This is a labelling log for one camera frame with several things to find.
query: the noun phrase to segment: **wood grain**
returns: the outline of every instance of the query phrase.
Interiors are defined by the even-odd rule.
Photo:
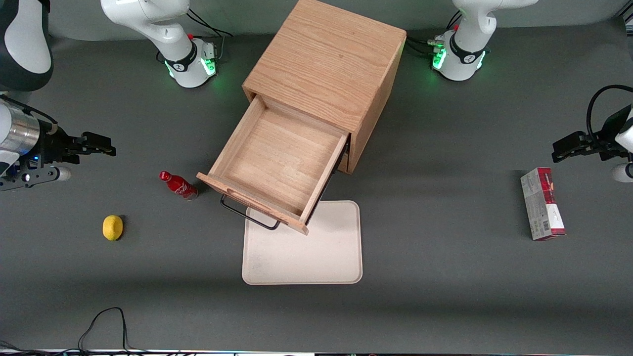
[[[351,133],[351,173],[389,97],[406,32],[299,0],[242,88]]]
[[[394,56],[391,59],[391,64],[389,65],[389,70],[385,73],[382,84],[373,96],[373,102],[367,109],[364,121],[358,128],[358,131],[352,135],[352,144],[349,149],[349,161],[346,171],[347,174],[352,174],[354,169],[356,169],[360,155],[363,153],[363,150],[369,141],[369,137],[372,135],[373,128],[376,126],[376,123],[380,118],[380,114],[382,114],[382,110],[385,108],[387,100],[391,95],[391,89],[393,87],[394,79],[396,78],[398,63],[400,62],[403,47],[404,43],[402,43],[400,50],[394,53]]]
[[[209,174],[198,177],[304,232],[348,133],[272,100],[268,104],[253,99]]]
[[[266,110],[264,101],[261,98],[254,98],[244,113],[244,116],[242,116],[242,120],[240,120],[231,134],[224,149],[220,152],[220,156],[215,160],[213,167],[211,167],[209,171],[209,175],[222,175],[224,173],[227,165],[242,148],[244,141],[248,137],[248,135],[244,135],[244,133],[250,132],[253,129],[253,126],[257,123],[257,118],[262,116],[264,110]]]
[[[226,194],[231,199],[242,203],[247,207],[251,207],[264,213],[265,215],[279,220],[289,227],[307,235],[308,228],[306,224],[298,221],[298,216],[284,210],[282,207],[278,207],[273,203],[265,201],[262,197],[251,194],[246,188],[236,184],[234,182],[227,182],[217,176],[208,176],[204,173],[198,173],[196,175],[198,179],[211,186],[220,194]]]

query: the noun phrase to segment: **coca-cola bottle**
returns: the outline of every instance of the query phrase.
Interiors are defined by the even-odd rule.
[[[160,172],[160,179],[167,183],[167,186],[171,191],[185,198],[186,200],[193,200],[197,198],[197,189],[189,184],[185,179],[179,175],[172,175],[166,170]]]

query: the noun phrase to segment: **lemon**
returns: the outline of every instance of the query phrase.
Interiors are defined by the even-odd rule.
[[[116,216],[110,215],[103,220],[103,236],[110,240],[115,241],[123,234],[123,220]]]

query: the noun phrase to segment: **bottle cap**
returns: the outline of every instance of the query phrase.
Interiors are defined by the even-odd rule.
[[[164,171],[160,172],[160,175],[158,177],[160,177],[161,181],[167,182],[167,181],[169,181],[172,178],[172,175],[169,172],[167,172],[166,170],[164,170]]]

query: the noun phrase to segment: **gray tabletop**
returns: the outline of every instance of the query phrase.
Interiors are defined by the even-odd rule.
[[[140,348],[630,355],[633,186],[611,180],[615,162],[550,157],[584,130],[594,92],[633,84],[622,26],[500,29],[460,83],[406,51],[358,169],[324,197],[361,208],[364,276],[349,286],[248,286],[244,221],[214,191],[186,202],[158,180],[212,166],[270,36],[227,40],[218,77],[191,90],[149,41],[57,43],[30,104],[70,134],[112,137],[118,156],[0,195],[1,338],[71,347],[117,305]],[[630,102],[605,94],[596,127]],[[518,181],[539,166],[553,166],[568,231],[544,243],[529,237]],[[116,243],[101,235],[110,214],[127,221]],[[120,347],[118,316],[86,346]]]

